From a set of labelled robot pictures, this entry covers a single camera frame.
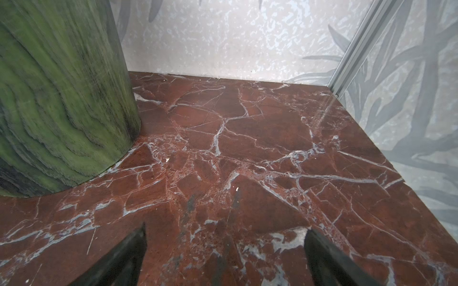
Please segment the aluminium frame profile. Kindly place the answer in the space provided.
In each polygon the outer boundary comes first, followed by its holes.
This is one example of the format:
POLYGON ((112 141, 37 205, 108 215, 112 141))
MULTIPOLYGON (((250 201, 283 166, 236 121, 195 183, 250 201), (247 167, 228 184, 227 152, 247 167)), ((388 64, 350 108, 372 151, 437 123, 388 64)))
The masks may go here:
POLYGON ((347 90, 402 3, 396 0, 373 1, 328 84, 334 95, 340 96, 347 90))

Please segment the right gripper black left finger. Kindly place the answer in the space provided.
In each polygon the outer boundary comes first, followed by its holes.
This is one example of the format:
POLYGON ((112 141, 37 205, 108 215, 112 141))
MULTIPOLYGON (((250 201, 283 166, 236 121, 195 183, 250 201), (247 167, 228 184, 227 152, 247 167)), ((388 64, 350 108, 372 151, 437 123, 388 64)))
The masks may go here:
POLYGON ((146 225, 142 224, 70 285, 136 286, 146 250, 146 225))

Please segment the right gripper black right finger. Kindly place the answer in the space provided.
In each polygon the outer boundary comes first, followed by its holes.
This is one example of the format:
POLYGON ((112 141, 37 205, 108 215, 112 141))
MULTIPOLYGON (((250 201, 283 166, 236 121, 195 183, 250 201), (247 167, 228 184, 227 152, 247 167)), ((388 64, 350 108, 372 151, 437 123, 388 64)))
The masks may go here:
POLYGON ((304 251, 316 286, 378 286, 372 276, 316 230, 309 230, 304 251))

